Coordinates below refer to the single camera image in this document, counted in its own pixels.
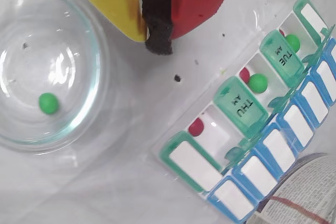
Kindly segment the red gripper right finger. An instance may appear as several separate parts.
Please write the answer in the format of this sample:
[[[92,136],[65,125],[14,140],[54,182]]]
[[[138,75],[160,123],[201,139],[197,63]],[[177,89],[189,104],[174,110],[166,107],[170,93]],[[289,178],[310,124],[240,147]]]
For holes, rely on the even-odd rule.
[[[210,19],[223,1],[142,0],[142,17],[149,31],[146,49],[157,55],[171,55],[172,41]]]

